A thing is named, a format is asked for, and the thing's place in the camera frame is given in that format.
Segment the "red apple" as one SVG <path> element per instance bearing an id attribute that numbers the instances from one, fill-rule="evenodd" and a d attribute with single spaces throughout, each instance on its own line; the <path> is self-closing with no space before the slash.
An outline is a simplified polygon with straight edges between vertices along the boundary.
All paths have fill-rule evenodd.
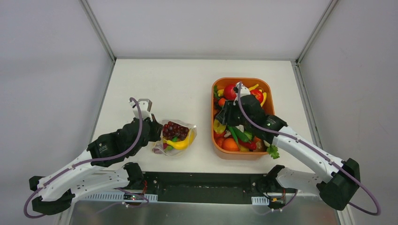
<path id="1" fill-rule="evenodd" d="M 235 100 L 237 97 L 237 94 L 235 92 L 235 85 L 230 84 L 228 86 L 226 86 L 224 88 L 224 92 L 223 92 L 223 96 L 227 99 L 227 100 Z"/>

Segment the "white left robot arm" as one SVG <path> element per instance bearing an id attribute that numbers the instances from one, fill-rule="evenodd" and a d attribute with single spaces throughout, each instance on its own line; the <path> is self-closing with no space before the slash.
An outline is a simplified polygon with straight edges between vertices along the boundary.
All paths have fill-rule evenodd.
<path id="1" fill-rule="evenodd" d="M 37 217 L 55 215 L 72 204 L 92 194 L 109 189 L 139 189 L 143 174 L 138 163 L 126 163 L 118 170 L 93 176 L 108 167 L 136 155 L 149 142 L 161 139 L 162 125 L 154 117 L 134 118 L 122 128 L 100 135 L 91 142 L 76 159 L 47 177 L 29 179 L 33 194 L 24 205 L 24 213 L 30 204 Z"/>

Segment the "red chili pepper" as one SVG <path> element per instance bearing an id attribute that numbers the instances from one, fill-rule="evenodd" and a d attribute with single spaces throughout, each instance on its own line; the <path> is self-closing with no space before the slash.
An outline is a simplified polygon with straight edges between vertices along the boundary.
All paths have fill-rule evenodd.
<path id="1" fill-rule="evenodd" d="M 238 143 L 240 151 L 255 151 L 257 149 L 257 145 L 254 142 L 243 142 L 239 139 Z"/>

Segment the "orange tangerine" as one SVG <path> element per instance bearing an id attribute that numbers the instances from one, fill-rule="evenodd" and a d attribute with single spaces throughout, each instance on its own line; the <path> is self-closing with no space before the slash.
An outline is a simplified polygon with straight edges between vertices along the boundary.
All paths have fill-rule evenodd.
<path id="1" fill-rule="evenodd" d="M 238 143 L 235 142 L 233 138 L 226 138 L 223 140 L 221 148 L 226 151 L 240 151 Z"/>

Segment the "white radish with leaves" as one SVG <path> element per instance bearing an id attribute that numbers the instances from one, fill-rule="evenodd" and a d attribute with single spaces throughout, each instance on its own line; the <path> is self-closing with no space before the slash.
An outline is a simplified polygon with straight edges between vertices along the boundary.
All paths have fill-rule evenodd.
<path id="1" fill-rule="evenodd" d="M 266 152 L 273 158 L 273 159 L 278 159 L 280 157 L 280 154 L 278 152 L 278 147 L 276 147 L 273 144 L 270 144 L 266 141 L 263 141 L 266 147 Z"/>

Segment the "orange plastic bin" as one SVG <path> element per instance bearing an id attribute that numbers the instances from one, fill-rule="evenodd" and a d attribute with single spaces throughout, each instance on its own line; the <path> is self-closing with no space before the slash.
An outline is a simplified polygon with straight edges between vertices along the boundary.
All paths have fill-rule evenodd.
<path id="1" fill-rule="evenodd" d="M 214 86 L 217 86 L 219 89 L 223 89 L 225 86 L 229 84 L 236 84 L 237 82 L 242 81 L 244 85 L 249 85 L 249 87 L 252 87 L 256 84 L 258 84 L 259 88 L 261 88 L 264 92 L 267 93 L 267 98 L 265 100 L 265 103 L 262 105 L 262 108 L 264 109 L 266 114 L 270 115 L 275 115 L 275 109 L 274 109 L 274 103 L 272 99 L 272 93 L 271 93 L 271 88 L 270 86 L 263 80 L 257 79 L 257 78 L 248 78 L 248 77 L 223 77 L 218 80 L 216 80 L 213 85 L 212 89 L 214 89 Z M 215 119 L 215 95 L 212 95 L 211 101 L 213 103 L 213 106 L 211 108 L 213 117 L 211 119 L 211 140 L 214 145 L 214 151 L 215 153 L 222 159 L 226 160 L 257 160 L 260 157 L 267 155 L 268 153 L 266 151 L 263 152 L 241 152 L 241 151 L 227 151 L 219 147 L 216 143 L 216 137 L 214 136 L 214 126 L 213 126 L 213 121 Z"/>

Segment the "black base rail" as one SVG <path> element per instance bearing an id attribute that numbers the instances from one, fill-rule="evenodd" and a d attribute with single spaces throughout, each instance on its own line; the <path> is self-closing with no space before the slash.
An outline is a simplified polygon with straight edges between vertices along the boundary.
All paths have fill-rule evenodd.
<path id="1" fill-rule="evenodd" d="M 251 204 L 253 197 L 280 195 L 284 189 L 265 174 L 145 172 L 125 189 L 145 188 L 159 202 Z"/>

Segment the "yellow chili pepper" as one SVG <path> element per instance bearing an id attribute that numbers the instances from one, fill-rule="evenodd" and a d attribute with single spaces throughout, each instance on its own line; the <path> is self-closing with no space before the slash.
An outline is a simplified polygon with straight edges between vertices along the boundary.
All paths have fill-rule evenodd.
<path id="1" fill-rule="evenodd" d="M 184 150 L 184 149 L 188 148 L 193 143 L 196 136 L 197 136 L 196 130 L 191 129 L 188 132 L 187 137 L 183 141 L 173 142 L 171 140 L 166 140 L 166 144 L 172 146 L 176 150 Z"/>

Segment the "dark grape bunch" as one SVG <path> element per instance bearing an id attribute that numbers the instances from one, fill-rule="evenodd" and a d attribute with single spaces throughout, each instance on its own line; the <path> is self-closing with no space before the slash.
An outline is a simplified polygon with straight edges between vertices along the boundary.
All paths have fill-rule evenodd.
<path id="1" fill-rule="evenodd" d="M 188 127 L 169 121 L 163 126 L 162 136 L 164 139 L 172 140 L 173 142 L 183 141 L 189 131 Z"/>

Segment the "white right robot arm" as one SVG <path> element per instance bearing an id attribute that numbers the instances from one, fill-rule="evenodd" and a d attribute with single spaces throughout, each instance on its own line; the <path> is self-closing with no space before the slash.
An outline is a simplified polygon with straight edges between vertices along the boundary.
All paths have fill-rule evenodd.
<path id="1" fill-rule="evenodd" d="M 217 122 L 258 138 L 267 147 L 288 152 L 308 166 L 312 173 L 276 165 L 267 175 L 267 188 L 278 192 L 293 188 L 318 195 L 328 206 L 343 210 L 359 189 L 360 166 L 352 158 L 340 159 L 301 138 L 288 124 L 275 115 L 266 114 L 259 101 L 246 95 L 227 100 L 214 115 Z"/>

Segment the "yellow bell pepper slice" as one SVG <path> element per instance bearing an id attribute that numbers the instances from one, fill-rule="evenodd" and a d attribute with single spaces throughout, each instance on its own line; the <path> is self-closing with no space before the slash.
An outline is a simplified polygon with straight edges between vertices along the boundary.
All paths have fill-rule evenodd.
<path id="1" fill-rule="evenodd" d="M 215 119 L 213 122 L 213 130 L 218 135 L 222 134 L 226 130 L 226 125 L 223 125 L 220 121 Z"/>

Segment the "clear zip top bag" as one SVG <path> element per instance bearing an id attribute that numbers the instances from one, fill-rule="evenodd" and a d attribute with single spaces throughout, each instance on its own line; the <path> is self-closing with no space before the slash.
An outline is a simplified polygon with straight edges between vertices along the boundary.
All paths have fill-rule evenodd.
<path id="1" fill-rule="evenodd" d="M 162 120 L 160 141 L 152 147 L 152 153 L 179 157 L 192 145 L 197 136 L 197 126 L 181 120 Z"/>

